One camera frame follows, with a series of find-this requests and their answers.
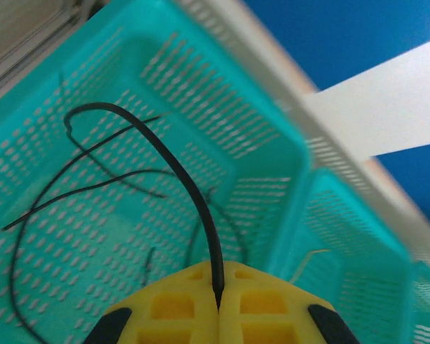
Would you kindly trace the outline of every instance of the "blue wall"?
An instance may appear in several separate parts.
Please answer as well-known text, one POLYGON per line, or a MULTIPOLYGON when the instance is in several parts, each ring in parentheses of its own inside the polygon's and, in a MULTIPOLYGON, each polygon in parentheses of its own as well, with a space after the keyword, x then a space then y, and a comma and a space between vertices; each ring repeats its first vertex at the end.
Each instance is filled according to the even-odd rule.
POLYGON ((321 90, 430 40, 430 0, 244 0, 321 90))

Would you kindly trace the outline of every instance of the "basket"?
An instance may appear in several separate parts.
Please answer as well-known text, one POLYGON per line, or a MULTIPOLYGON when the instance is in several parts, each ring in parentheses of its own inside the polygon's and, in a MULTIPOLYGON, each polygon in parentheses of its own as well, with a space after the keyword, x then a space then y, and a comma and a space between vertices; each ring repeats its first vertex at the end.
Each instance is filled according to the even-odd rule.
POLYGON ((430 344, 430 267, 416 263, 414 280, 414 344, 430 344))
POLYGON ((330 301, 361 343, 410 343, 412 266, 388 228, 327 170, 297 218, 269 270, 330 301))
MULTIPOLYGON (((62 120, 93 101, 113 102, 142 120, 162 115, 149 127, 202 192, 212 192, 224 258, 267 269, 265 252, 276 246, 305 187, 309 153, 273 102, 171 1, 113 1, 0 100, 0 228, 80 152, 62 120)), ((73 136, 90 147, 127 123, 92 111, 72 125, 73 136)), ((117 175, 168 168, 134 130, 93 155, 117 175)), ((109 178, 83 158, 42 202, 109 178)), ((16 267, 17 301, 54 343, 79 343, 112 303, 179 271, 186 260, 208 258, 196 210, 178 180, 162 173, 128 180, 168 198, 112 183, 29 220, 16 267)), ((16 227, 0 230, 0 343, 34 343, 9 305, 16 233, 16 227)))

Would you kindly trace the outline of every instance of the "plastic basket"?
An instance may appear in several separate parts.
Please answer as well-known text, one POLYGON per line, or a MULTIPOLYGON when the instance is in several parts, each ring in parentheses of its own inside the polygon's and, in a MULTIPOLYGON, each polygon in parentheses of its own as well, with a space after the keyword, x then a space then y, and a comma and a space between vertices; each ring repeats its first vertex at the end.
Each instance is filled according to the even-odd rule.
MULTIPOLYGON (((289 223, 310 167, 304 140, 273 102, 171 1, 113 1, 0 101, 0 228, 26 211, 76 153, 62 119, 92 101, 114 102, 150 128, 203 192, 215 188, 239 227, 247 264, 266 269, 265 252, 289 223)), ((127 125, 103 111, 73 120, 86 147, 127 125)), ((94 155, 116 174, 165 168, 138 132, 94 155)), ((45 196, 109 179, 89 158, 45 196)), ((175 178, 131 179, 167 199, 120 183, 62 200, 33 215, 19 251, 16 291, 26 319, 54 343, 78 343, 103 310, 178 271, 198 221, 175 178)), ((214 211, 225 259, 242 261, 239 237, 214 211)), ((7 272, 16 229, 0 231, 0 343, 33 343, 9 306, 7 272)), ((208 258, 199 233, 191 262, 208 258)))
POLYGON ((414 344, 430 344, 430 267, 420 262, 414 280, 414 344))
POLYGON ((311 178, 303 207, 296 228, 281 233, 285 249, 270 271, 330 301, 361 343, 410 343, 407 251, 329 171, 311 178))

